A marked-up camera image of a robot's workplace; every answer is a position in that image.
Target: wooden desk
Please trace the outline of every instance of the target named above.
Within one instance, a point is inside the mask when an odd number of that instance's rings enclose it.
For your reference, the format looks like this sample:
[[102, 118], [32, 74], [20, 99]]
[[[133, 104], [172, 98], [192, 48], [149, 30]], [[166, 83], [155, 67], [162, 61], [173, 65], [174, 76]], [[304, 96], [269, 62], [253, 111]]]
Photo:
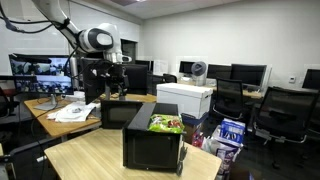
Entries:
[[128, 169], [122, 165], [121, 130], [97, 129], [45, 150], [64, 180], [78, 179], [215, 179], [221, 160], [186, 144], [188, 153], [179, 178], [175, 173]]
[[[187, 85], [191, 85], [194, 86], [195, 82], [194, 81], [181, 81], [178, 80], [179, 84], [187, 84]], [[212, 88], [213, 91], [217, 91], [217, 87], [216, 86], [208, 86], [208, 85], [204, 85], [203, 87], [207, 87], [207, 88]], [[262, 98], [262, 94], [260, 92], [248, 92], [248, 90], [243, 90], [242, 91], [243, 96], [247, 96], [253, 99], [261, 99]]]
[[[135, 95], [135, 94], [128, 94], [126, 96], [126, 98], [128, 99], [132, 99], [132, 100], [139, 100], [142, 102], [156, 102], [156, 96], [153, 95]], [[38, 110], [38, 109], [34, 109], [33, 107], [35, 107], [38, 104], [44, 103], [48, 101], [48, 98], [42, 98], [42, 99], [34, 99], [34, 100], [28, 100], [25, 101], [24, 104], [27, 106], [27, 108], [31, 111], [32, 115], [37, 117], [38, 121], [40, 122], [40, 124], [45, 128], [45, 130], [48, 132], [48, 134], [53, 137], [62, 137], [64, 135], [70, 134], [71, 132], [89, 127], [89, 126], [93, 126], [95, 124], [100, 123], [100, 119], [95, 118], [93, 116], [90, 116], [90, 118], [88, 118], [85, 122], [72, 122], [72, 123], [58, 123], [52, 120], [48, 120], [46, 119], [47, 114], [55, 112], [60, 110], [61, 108], [57, 108], [55, 110], [49, 111], [48, 113], [43, 114], [46, 111], [43, 110]], [[66, 100], [62, 100], [59, 101], [59, 104], [62, 105], [68, 105], [71, 102], [66, 101]]]

